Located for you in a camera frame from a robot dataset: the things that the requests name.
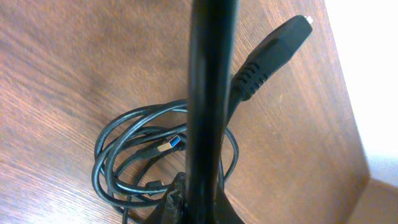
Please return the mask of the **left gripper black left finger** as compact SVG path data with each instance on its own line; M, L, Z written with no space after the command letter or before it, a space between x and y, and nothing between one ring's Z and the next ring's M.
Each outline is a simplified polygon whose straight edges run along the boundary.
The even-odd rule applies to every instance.
M149 215L149 224L181 224L184 212L186 173L179 172Z

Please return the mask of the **black USB cable thin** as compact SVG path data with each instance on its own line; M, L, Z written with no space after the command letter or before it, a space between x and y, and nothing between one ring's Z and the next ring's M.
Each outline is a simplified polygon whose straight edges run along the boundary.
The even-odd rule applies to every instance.
M118 116L100 132L94 148L91 181L96 194L123 215L123 223L149 223L170 187L139 182L158 160L188 146L188 108L185 99L137 108ZM226 128L221 146L220 173L224 184L236 167L239 147Z

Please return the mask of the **black USB cable thick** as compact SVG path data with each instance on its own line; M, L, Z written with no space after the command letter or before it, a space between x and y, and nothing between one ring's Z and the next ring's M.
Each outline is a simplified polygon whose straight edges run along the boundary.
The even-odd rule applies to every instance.
M297 15L272 31L247 57L237 74L229 67L238 4L194 1L190 31L188 146L184 223L216 223L214 201L223 136L242 101L285 65L312 32L312 20Z

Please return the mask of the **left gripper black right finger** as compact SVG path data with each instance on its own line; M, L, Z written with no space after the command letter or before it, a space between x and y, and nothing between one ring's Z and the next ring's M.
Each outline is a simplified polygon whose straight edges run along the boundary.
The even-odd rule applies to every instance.
M216 224L244 224L219 185L215 194L214 214Z

